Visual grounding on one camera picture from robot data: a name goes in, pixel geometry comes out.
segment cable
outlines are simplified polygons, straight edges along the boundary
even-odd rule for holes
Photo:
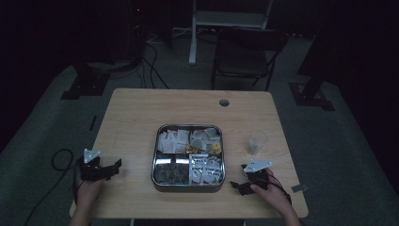
[[[55,164],[55,159],[56,159],[56,156],[57,156],[59,153],[63,153],[63,152],[69,153],[69,154],[71,155],[71,158],[70,158],[69,163],[68,163],[68,165],[67,165],[66,168],[59,168],[59,167],[57,167],[56,164]],[[37,209],[37,208],[41,205],[41,203],[47,198],[47,196],[50,195],[50,193],[56,188],[56,186],[58,186],[58,184],[59,184],[59,183],[61,182],[61,180],[65,177],[65,175],[67,174],[67,172],[68,172],[70,169],[72,169],[72,161],[73,161],[73,152],[72,152],[71,150],[69,150],[69,149],[61,149],[61,150],[59,150],[59,151],[57,151],[56,153],[53,154],[53,157],[52,157],[52,159],[51,159],[52,167],[53,167],[54,170],[62,171],[62,174],[61,174],[61,176],[58,178],[58,181],[53,185],[53,187],[52,187],[49,191],[47,191],[47,193],[38,201],[38,203],[35,205],[35,207],[33,207],[32,211],[29,213],[29,216],[27,217],[27,219],[26,219],[26,221],[25,221],[25,223],[24,223],[24,226],[29,225],[30,219],[31,219],[32,216],[34,215],[36,209]]]
[[[154,59],[153,59],[153,61],[152,61],[152,64],[151,64],[145,57],[143,57],[143,60],[151,67],[151,70],[150,70],[150,79],[151,79],[151,81],[152,81],[152,71],[154,71],[154,72],[156,73],[156,75],[158,76],[158,78],[161,80],[161,82],[164,84],[164,86],[165,86],[167,89],[169,89],[169,86],[165,83],[164,79],[162,79],[162,77],[161,77],[161,75],[159,74],[159,72],[153,67],[153,65],[155,64],[155,60],[156,60],[156,58],[157,58],[157,56],[158,56],[158,52],[156,51],[155,47],[151,46],[151,45],[148,44],[148,43],[147,43],[147,45],[148,45],[150,48],[152,48],[152,50],[155,52],[155,57],[154,57]]]

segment chair seat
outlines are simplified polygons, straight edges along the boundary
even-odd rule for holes
[[[223,41],[216,51],[217,70],[228,76],[265,77],[269,75],[265,51],[245,49]]]

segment clear plastic cup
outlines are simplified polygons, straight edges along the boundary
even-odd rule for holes
[[[257,154],[260,150],[263,149],[266,144],[268,138],[267,134],[262,130],[254,130],[249,133],[248,138],[248,148],[247,152],[249,154]]]

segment stainless steel tray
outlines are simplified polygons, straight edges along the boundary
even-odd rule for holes
[[[226,177],[223,137],[207,124],[165,124],[156,134],[151,178],[164,192],[217,192]]]

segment human arm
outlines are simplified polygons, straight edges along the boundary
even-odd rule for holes
[[[104,180],[81,182],[77,193],[77,204],[70,222],[70,226],[88,226],[90,223],[90,210],[97,199]]]
[[[273,171],[266,169],[267,173],[273,175]],[[274,177],[269,176],[272,183],[276,183]],[[299,218],[295,209],[287,200],[285,194],[276,186],[269,185],[267,190],[259,186],[251,185],[250,188],[267,201],[284,219],[286,226],[300,226]]]

